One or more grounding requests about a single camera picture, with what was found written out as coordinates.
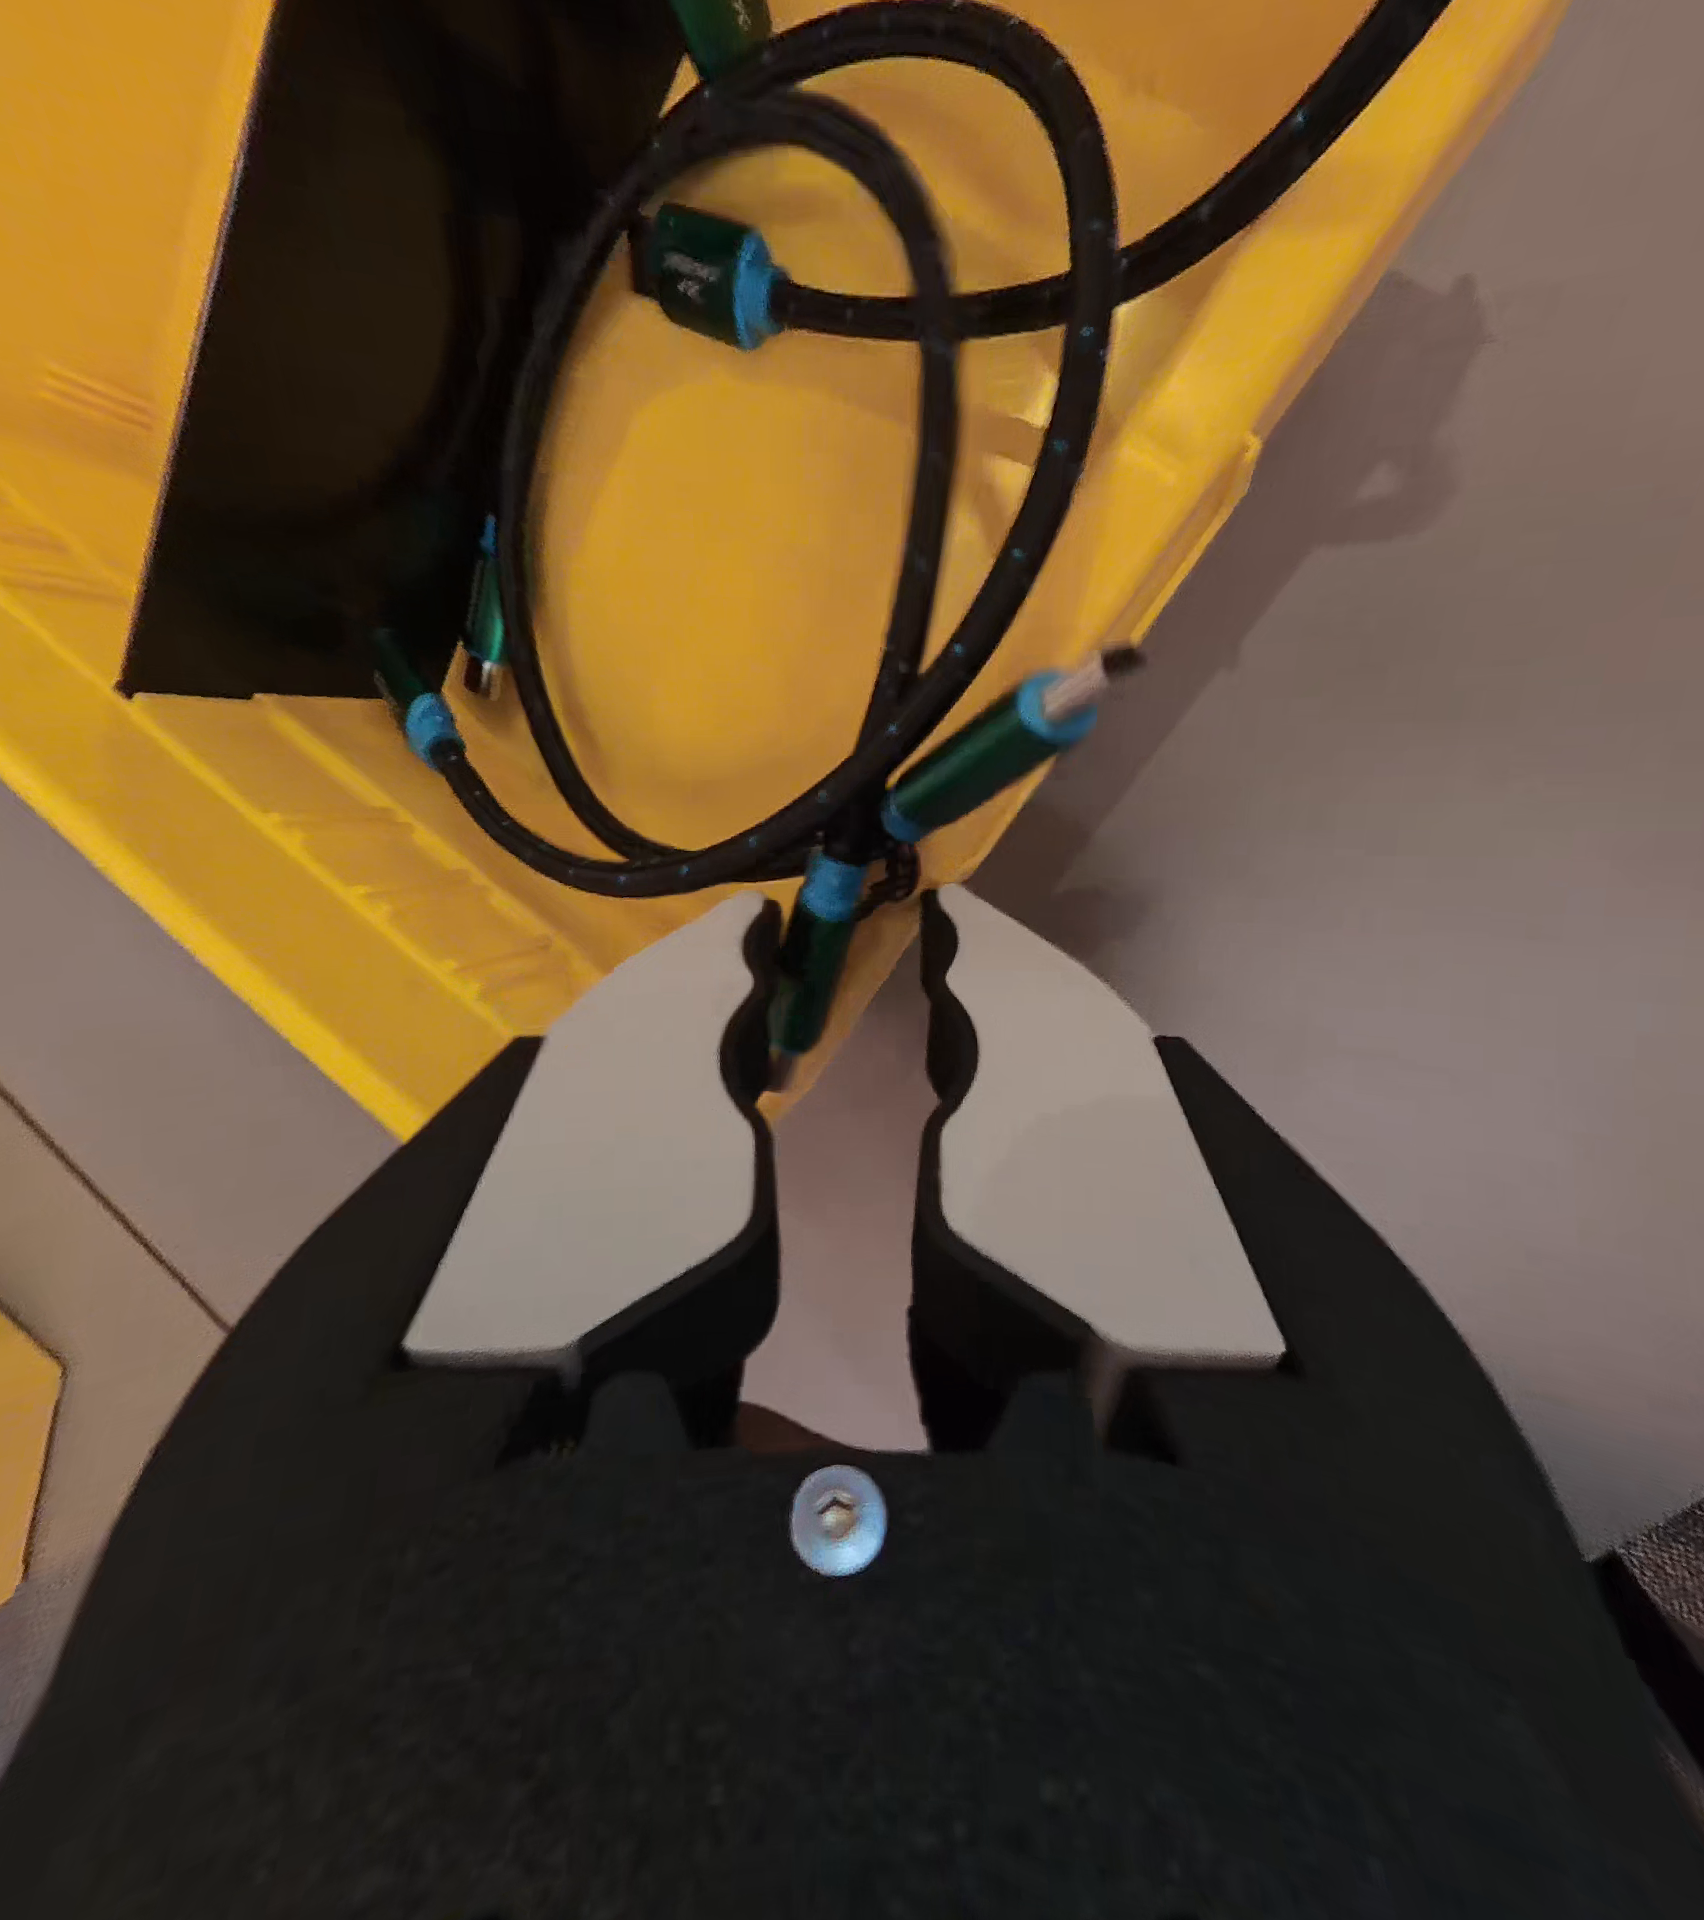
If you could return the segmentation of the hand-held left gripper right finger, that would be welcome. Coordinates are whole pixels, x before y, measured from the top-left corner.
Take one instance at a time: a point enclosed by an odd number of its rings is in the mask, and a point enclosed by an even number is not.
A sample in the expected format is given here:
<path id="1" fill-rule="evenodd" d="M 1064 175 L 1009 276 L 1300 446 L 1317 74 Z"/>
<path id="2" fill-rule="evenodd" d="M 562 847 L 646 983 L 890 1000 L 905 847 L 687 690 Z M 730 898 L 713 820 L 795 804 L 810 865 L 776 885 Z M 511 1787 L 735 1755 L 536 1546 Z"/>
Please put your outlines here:
<path id="1" fill-rule="evenodd" d="M 919 914 L 931 1109 L 909 1370 L 931 1449 L 983 1449 L 1031 1382 L 1128 1444 L 1150 1387 L 1282 1379 L 1287 1342 L 1168 1056 L 1097 972 L 957 885 Z"/>

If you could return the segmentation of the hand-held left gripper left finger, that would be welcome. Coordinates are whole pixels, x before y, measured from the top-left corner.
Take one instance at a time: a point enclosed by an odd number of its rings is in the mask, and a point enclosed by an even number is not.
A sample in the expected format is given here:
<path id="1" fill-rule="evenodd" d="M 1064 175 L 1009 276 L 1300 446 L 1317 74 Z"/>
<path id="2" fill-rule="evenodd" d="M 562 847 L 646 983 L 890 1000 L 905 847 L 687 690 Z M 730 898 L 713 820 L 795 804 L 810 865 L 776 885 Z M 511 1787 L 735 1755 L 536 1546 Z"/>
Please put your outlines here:
<path id="1" fill-rule="evenodd" d="M 410 1370 L 523 1394 L 534 1430 L 652 1377 L 691 1446 L 733 1442 L 781 1290 L 760 1111 L 779 922 L 725 895 L 538 1039 L 401 1336 Z"/>

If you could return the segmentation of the black divider panel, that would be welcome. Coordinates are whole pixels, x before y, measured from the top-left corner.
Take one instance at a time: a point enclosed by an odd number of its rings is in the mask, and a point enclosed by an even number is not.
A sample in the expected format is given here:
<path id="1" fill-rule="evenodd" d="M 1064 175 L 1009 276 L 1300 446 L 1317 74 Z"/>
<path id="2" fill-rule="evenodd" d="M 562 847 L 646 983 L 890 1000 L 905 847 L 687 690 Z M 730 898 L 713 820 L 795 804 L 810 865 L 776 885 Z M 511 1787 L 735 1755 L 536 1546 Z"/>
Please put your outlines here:
<path id="1" fill-rule="evenodd" d="M 664 1 L 274 4 L 120 695 L 445 680 L 542 290 L 683 56 Z"/>

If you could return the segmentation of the grey desk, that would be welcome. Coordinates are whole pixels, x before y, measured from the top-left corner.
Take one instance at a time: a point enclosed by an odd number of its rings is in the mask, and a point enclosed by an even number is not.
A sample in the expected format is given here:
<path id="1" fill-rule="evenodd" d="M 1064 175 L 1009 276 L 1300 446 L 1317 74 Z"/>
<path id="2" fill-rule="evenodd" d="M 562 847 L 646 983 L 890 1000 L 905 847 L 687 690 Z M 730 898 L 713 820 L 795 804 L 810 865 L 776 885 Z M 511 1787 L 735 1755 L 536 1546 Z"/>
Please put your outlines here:
<path id="1" fill-rule="evenodd" d="M 1571 4 L 979 894 L 1435 1291 L 1583 1546 L 1704 1497 L 1704 4 Z M 0 1726 L 219 1324 L 388 1152 L 0 788 Z"/>

